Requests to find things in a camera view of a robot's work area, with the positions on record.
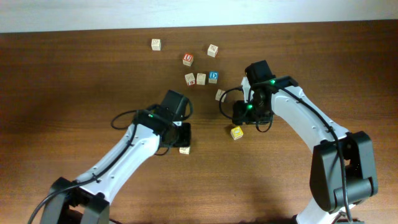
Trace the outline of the green R letter block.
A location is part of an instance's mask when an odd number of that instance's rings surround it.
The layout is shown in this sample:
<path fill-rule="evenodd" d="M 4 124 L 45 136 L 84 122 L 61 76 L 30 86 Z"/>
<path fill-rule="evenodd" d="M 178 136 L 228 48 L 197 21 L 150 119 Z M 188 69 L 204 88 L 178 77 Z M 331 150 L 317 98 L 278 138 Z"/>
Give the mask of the green R letter block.
<path fill-rule="evenodd" d="M 181 153 L 181 154 L 189 154 L 190 153 L 190 147 L 181 147 L 179 149 L 179 153 Z"/>

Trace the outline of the yellow O letter block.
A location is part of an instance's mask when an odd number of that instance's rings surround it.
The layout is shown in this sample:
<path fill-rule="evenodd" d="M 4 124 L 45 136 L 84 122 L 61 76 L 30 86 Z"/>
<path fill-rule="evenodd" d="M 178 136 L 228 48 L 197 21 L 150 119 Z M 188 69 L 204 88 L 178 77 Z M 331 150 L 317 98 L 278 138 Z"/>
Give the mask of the yellow O letter block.
<path fill-rule="evenodd" d="M 241 129 L 240 126 L 237 126 L 233 129 L 231 129 L 230 134 L 234 140 L 237 140 L 237 139 L 243 137 L 243 135 L 244 135 L 243 130 Z"/>

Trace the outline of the wooden elephant picture block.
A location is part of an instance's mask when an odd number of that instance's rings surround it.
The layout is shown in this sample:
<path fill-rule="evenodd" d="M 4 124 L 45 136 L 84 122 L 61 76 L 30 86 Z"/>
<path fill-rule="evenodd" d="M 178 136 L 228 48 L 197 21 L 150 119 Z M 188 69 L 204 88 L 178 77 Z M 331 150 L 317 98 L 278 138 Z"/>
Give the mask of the wooden elephant picture block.
<path fill-rule="evenodd" d="M 218 89 L 218 91 L 216 92 L 215 100 L 224 102 L 225 98 L 226 98 L 225 91 Z"/>

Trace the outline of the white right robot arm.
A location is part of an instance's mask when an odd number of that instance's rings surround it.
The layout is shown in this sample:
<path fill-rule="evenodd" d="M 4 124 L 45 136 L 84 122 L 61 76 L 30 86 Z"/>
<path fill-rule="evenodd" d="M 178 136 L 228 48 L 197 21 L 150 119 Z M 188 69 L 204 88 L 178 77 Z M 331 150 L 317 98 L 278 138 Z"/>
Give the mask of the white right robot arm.
<path fill-rule="evenodd" d="M 356 223 L 351 209 L 378 192 L 373 142 L 363 131 L 352 133 L 335 123 L 305 95 L 290 76 L 277 78 L 265 60 L 245 69 L 233 105 L 235 125 L 271 126 L 282 118 L 312 153 L 307 207 L 294 223 Z"/>

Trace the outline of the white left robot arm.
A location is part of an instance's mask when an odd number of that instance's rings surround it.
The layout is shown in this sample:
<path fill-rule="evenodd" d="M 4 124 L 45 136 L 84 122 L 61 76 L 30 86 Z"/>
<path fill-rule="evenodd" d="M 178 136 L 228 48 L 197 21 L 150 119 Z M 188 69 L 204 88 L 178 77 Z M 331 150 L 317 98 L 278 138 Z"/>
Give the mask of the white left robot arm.
<path fill-rule="evenodd" d="M 43 211 L 41 223 L 112 223 L 110 205 L 137 168 L 159 149 L 189 147 L 192 102 L 169 90 L 161 104 L 133 110 L 121 140 L 93 167 L 75 180 L 63 177 L 51 186 L 29 218 Z"/>

